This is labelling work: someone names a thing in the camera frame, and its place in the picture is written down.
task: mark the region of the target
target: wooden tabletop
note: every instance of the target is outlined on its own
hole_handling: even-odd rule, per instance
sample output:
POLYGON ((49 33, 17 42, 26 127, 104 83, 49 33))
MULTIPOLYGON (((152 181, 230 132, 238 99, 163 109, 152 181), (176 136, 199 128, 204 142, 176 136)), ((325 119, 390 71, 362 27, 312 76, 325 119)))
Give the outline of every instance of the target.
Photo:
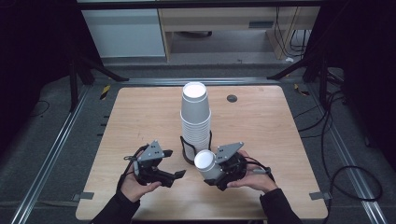
MULTIPOLYGON (((263 219, 260 192, 250 188, 220 191, 208 186, 196 168, 182 156, 182 87, 121 89, 92 165, 77 218, 94 218, 114 195, 120 175, 128 164, 125 156, 157 139, 162 149, 172 149, 159 168, 173 173, 187 170, 172 188, 160 187, 141 199, 134 219, 263 219)), ((282 89, 278 86, 209 86, 212 111, 212 150, 217 146, 244 142, 250 157, 271 167, 276 183, 286 194, 299 218, 325 218, 323 200, 312 201, 319 191, 304 146, 297 132, 282 89), (235 103, 227 96, 237 96, 235 103)))

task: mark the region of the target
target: human hand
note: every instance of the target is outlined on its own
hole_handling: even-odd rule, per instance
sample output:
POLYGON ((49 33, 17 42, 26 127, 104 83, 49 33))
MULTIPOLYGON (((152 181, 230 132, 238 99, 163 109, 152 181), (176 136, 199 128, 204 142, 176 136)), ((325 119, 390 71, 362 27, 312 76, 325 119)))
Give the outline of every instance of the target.
MULTIPOLYGON (((244 150, 238 150, 239 154, 246 158, 247 161, 253 161, 247 157, 249 155, 244 150)), ((262 190, 267 193, 273 189, 277 189, 276 183, 268 176, 262 174, 254 174, 254 169, 261 169, 259 165, 248 164, 247 172, 242 179, 230 182, 227 184, 228 188, 250 187, 256 190, 262 190)))
POLYGON ((137 182, 133 171, 134 165, 132 164, 129 167, 127 172, 128 175, 125 176, 120 190, 125 195, 125 197, 129 199, 129 201, 135 203, 146 193, 152 192, 158 188, 161 185, 161 182, 157 181, 148 185, 141 185, 137 182))

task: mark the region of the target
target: black sleeve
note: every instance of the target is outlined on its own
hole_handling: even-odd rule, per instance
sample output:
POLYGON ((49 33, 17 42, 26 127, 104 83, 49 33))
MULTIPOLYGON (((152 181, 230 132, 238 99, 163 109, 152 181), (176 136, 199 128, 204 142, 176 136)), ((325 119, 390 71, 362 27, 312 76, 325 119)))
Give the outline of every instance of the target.
POLYGON ((262 209, 268 217, 268 224, 302 224, 289 205, 282 189, 274 189, 260 197, 262 209))
POLYGON ((118 191, 90 224, 128 224, 139 206, 140 201, 132 203, 118 191))

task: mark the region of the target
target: person's arm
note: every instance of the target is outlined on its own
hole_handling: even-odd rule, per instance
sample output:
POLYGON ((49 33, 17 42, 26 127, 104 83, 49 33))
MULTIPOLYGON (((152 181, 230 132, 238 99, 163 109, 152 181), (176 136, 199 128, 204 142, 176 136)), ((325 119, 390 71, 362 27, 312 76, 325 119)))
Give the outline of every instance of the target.
MULTIPOLYGON (((239 154, 244 156, 247 161, 251 161, 246 151, 239 150, 239 154)), ((228 183, 227 187, 250 187, 262 191, 264 195, 260 197, 260 202, 262 203, 262 209, 265 215, 268 217, 268 224, 302 223, 291 210, 282 189, 268 175, 254 174, 254 169, 260 169, 260 166, 248 164, 247 173, 244 178, 228 183)))
POLYGON ((125 224, 131 222, 134 213, 140 206, 140 198, 154 191, 161 182, 140 185, 134 176, 131 165, 120 190, 110 199, 105 208, 90 222, 91 224, 125 224))

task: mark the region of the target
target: stack of white cups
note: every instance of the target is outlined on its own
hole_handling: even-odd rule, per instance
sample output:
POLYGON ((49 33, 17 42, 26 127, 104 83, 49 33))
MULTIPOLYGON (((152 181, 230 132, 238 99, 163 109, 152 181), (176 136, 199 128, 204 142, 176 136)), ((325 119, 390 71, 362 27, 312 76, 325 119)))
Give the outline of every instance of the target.
POLYGON ((187 158, 193 161, 195 153, 208 149, 210 142, 211 111, 206 86, 201 82, 189 82, 183 87, 180 117, 183 138, 196 150, 185 147, 187 158))

